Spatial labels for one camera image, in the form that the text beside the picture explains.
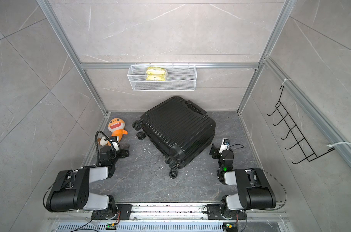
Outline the black hard-shell suitcase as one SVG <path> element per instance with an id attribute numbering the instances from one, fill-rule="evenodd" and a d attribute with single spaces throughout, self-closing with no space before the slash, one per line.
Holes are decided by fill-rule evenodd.
<path id="1" fill-rule="evenodd" d="M 169 176 L 188 165 L 213 141 L 216 122 L 200 106 L 173 96 L 141 115 L 132 123 L 138 139 L 148 137 L 165 156 Z"/>

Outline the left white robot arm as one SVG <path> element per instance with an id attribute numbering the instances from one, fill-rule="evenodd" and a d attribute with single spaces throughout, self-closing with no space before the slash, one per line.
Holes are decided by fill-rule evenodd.
<path id="1" fill-rule="evenodd" d="M 90 184 L 113 177 L 119 159 L 129 157 L 129 145 L 117 151 L 105 146 L 99 150 L 99 164 L 60 171 L 43 197 L 49 212 L 92 211 L 91 219 L 118 218 L 120 210 L 111 195 L 90 192 Z"/>

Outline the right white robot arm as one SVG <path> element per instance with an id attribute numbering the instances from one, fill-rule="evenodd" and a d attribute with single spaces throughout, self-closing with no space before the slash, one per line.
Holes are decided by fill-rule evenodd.
<path id="1" fill-rule="evenodd" d="M 237 188 L 237 193 L 222 197 L 217 210 L 222 217 L 237 217 L 243 210 L 266 210 L 276 207 L 276 196 L 263 170 L 234 169 L 234 152 L 228 144 L 222 144 L 220 148 L 212 145 L 210 155 L 218 161 L 218 180 L 224 185 Z"/>

